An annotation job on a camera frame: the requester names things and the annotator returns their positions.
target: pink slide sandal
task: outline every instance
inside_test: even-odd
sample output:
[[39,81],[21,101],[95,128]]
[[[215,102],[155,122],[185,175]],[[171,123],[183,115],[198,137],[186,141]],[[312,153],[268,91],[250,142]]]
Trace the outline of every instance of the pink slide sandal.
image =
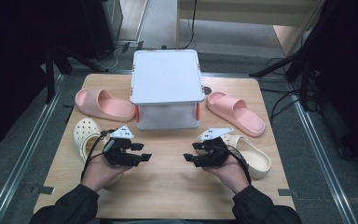
[[252,137],[260,136],[266,129],[264,121],[248,109],[246,103],[239,98],[216,91],[208,95],[206,105],[216,115]]
[[113,97],[106,90],[81,90],[75,97],[75,105],[83,114],[100,119],[127,121],[135,116],[135,105]]

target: white storage box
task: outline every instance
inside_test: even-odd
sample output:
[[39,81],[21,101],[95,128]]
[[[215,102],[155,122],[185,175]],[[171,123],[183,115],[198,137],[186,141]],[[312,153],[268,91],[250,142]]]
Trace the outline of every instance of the white storage box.
[[136,51],[130,98],[141,131],[197,128],[205,98],[197,52]]

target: white lid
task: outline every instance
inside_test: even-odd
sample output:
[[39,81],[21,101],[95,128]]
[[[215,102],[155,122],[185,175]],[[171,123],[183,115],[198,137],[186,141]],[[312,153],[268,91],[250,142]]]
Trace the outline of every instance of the white lid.
[[205,98],[197,52],[138,50],[134,53],[131,102],[135,105],[199,103]]

